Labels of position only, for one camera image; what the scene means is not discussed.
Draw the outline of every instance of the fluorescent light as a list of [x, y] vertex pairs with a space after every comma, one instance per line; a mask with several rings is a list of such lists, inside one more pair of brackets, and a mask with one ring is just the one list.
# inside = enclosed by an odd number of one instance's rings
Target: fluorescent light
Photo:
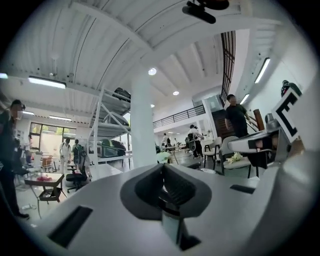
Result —
[[269, 62], [270, 62], [270, 58], [265, 58], [263, 64], [262, 64], [262, 68], [259, 72], [259, 75], [258, 77], [256, 78], [256, 80], [254, 81], [255, 84], [259, 83], [260, 79], [262, 78], [262, 76], [264, 75], [268, 65], [269, 65]]
[[243, 100], [240, 102], [240, 105], [243, 104], [248, 97], [249, 97], [249, 94], [246, 94], [246, 95], [244, 96]]
[[8, 75], [6, 73], [0, 73], [0, 78], [8, 79]]
[[33, 112], [29, 112], [29, 111], [22, 111], [22, 113], [27, 114], [27, 115], [32, 115], [32, 116], [34, 116], [34, 115], [35, 115], [35, 113], [33, 113]]
[[56, 87], [56, 88], [60, 88], [60, 89], [66, 89], [65, 82], [59, 82], [59, 81], [46, 79], [46, 78], [40, 78], [40, 77], [36, 77], [36, 76], [29, 76], [28, 80], [30, 83], [37, 84], [37, 85], [51, 86], [51, 87]]
[[154, 67], [150, 68], [149, 71], [148, 71], [148, 74], [149, 74], [150, 76], [153, 76], [153, 75], [155, 75], [156, 73], [157, 73], [157, 70], [156, 70]]
[[49, 118], [57, 119], [57, 120], [64, 120], [64, 121], [72, 121], [71, 118], [59, 117], [59, 116], [53, 116], [53, 115], [49, 115]]

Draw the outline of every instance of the balcony railing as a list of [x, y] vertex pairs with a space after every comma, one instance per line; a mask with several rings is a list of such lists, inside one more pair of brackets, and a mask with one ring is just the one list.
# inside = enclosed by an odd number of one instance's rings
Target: balcony railing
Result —
[[182, 111], [180, 113], [177, 113], [177, 114], [174, 114], [174, 115], [168, 116], [166, 118], [163, 118], [161, 120], [153, 122], [153, 129], [159, 128], [162, 126], [166, 126], [166, 125], [169, 125], [172, 123], [176, 123], [176, 122], [179, 122], [184, 119], [199, 116], [199, 115], [202, 115], [205, 113], [206, 113], [206, 111], [205, 111], [204, 105], [196, 106], [194, 108], [190, 108], [188, 110]]
[[236, 55], [236, 32], [229, 31], [221, 34], [223, 48], [223, 80], [221, 90], [221, 101], [224, 106], [229, 93], [232, 76], [234, 73]]

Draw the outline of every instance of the column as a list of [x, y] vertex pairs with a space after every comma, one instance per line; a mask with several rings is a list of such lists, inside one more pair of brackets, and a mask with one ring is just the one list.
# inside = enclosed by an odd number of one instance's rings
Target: column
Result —
[[196, 121], [196, 127], [198, 127], [198, 131], [199, 131], [199, 133], [201, 133], [201, 134], [202, 134], [202, 129], [201, 129], [201, 126], [200, 126], [200, 122], [199, 122], [199, 120], [197, 120], [197, 121]]
[[131, 79], [131, 143], [134, 168], [157, 163], [148, 69], [137, 65]]
[[214, 118], [213, 118], [212, 113], [211, 113], [210, 104], [209, 104], [207, 99], [203, 99], [202, 100], [202, 104], [203, 104], [207, 119], [208, 119], [208, 121], [210, 123], [210, 126], [211, 126], [213, 138], [217, 138], [218, 137], [217, 129], [216, 129]]

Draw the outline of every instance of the white flowers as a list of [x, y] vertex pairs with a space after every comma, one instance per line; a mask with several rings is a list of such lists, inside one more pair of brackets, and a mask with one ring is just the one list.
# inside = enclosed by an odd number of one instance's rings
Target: white flowers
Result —
[[234, 162], [240, 161], [243, 156], [239, 152], [234, 152], [233, 156], [227, 158], [228, 164], [233, 164]]

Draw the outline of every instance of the black t-shirt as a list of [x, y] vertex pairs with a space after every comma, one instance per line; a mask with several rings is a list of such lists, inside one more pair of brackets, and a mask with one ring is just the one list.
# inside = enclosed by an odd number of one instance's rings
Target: black t-shirt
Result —
[[225, 119], [230, 120], [234, 130], [245, 129], [247, 127], [246, 112], [247, 110], [240, 104], [230, 105], [225, 110]]
[[14, 121], [6, 110], [0, 114], [0, 160], [12, 161], [14, 149]]

